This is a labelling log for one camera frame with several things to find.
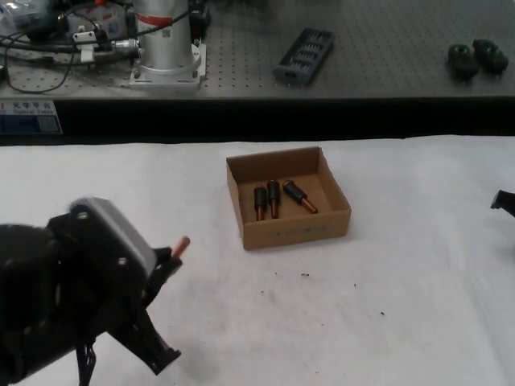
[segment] open cardboard box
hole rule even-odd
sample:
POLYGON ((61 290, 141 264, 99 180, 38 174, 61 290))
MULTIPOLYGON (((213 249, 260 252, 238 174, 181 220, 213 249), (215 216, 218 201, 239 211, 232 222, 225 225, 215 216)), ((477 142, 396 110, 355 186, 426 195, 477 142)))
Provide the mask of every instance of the open cardboard box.
POLYGON ((319 147, 275 151, 227 158, 227 184, 244 249, 298 244, 344 236, 351 207, 332 176, 319 147), (281 184, 279 218, 272 219, 270 206, 264 221, 256 220, 253 190, 271 179, 281 184), (294 181, 318 208, 316 215, 298 205, 282 190, 294 181))

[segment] copper tip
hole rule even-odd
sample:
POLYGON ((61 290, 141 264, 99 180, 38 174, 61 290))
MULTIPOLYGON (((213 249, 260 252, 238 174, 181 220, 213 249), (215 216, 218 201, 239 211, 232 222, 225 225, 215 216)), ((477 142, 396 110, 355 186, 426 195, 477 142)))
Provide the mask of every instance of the copper tip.
POLYGON ((170 258, 179 259, 191 242, 189 237, 183 236, 171 250, 170 258))
POLYGON ((265 211, 263 207, 258 207, 256 210, 256 221, 263 221, 265 219, 265 211))
POLYGON ((319 210, 315 207, 315 205, 313 205, 312 203, 310 203, 307 199, 303 199, 302 202, 301 202, 302 206, 305 207, 312 215, 316 215, 319 210))
POLYGON ((279 210, 278 210, 277 200, 275 200, 275 199, 272 200, 271 207, 272 207, 272 218, 278 219, 279 218, 279 210))

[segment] black wire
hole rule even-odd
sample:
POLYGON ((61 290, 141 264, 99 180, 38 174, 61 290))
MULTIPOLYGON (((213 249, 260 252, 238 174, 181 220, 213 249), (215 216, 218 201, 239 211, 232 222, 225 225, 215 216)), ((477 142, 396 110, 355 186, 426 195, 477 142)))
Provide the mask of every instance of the black wire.
POLYGON ((70 62, 68 64, 67 68, 66 68, 66 72, 64 73, 63 79, 56 86, 53 86, 53 87, 50 87, 50 88, 47 88, 47 89, 44 89, 44 90, 23 90, 21 88, 15 87, 12 84, 12 82, 10 81, 8 51, 11 49, 11 46, 16 43, 16 39, 21 38, 22 36, 26 35, 27 33, 29 33, 29 32, 15 32, 15 33, 9 35, 9 37, 11 38, 11 41, 9 42, 9 44, 6 47, 5 56, 3 58, 3 65, 4 65, 4 71, 6 73, 7 84, 13 90, 21 92, 21 93, 24 93, 24 94, 43 94, 45 92, 50 92, 50 91, 57 90, 59 87, 61 87, 64 84, 64 82, 66 82, 66 79, 68 78, 68 75, 70 74, 70 71, 72 70, 73 60, 75 59, 75 52, 72 53, 72 57, 70 58, 70 62), (12 39, 12 36, 14 36, 16 34, 19 34, 19 36, 17 38, 12 39))
MULTIPOLYGON (((66 62, 57 62, 51 56, 42 56, 40 58, 23 58, 16 55, 8 55, 9 60, 17 60, 18 62, 23 62, 27 64, 38 64, 44 67, 66 67, 69 66, 70 63, 66 62)), ((95 59, 94 61, 89 62, 73 62, 72 67, 88 67, 92 65, 102 65, 102 64, 113 64, 118 62, 123 62, 125 60, 136 59, 138 55, 136 53, 129 54, 111 54, 104 59, 95 59)), ((0 53, 0 58, 5 57, 5 54, 0 53)))

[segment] white table surface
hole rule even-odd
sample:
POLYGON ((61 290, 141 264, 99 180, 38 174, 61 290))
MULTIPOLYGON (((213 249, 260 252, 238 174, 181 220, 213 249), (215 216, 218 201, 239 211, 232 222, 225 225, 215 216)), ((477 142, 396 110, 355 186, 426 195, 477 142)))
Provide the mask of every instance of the white table surface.
MULTIPOLYGON (((245 252, 225 157, 310 145, 0 149, 3 223, 95 195, 155 247, 192 239, 149 307, 183 355, 156 377, 102 335, 92 386, 515 384, 515 219, 489 208, 515 191, 515 138, 321 142, 348 235, 245 252)), ((71 354, 21 384, 77 379, 71 354)))

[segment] black plastic tray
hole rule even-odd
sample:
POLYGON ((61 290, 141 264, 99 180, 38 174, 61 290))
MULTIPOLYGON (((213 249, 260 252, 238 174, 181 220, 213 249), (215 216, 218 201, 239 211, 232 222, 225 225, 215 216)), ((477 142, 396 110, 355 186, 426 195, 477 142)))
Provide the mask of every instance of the black plastic tray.
POLYGON ((306 28, 272 71, 275 79, 288 84, 308 84, 334 39, 331 32, 306 28))

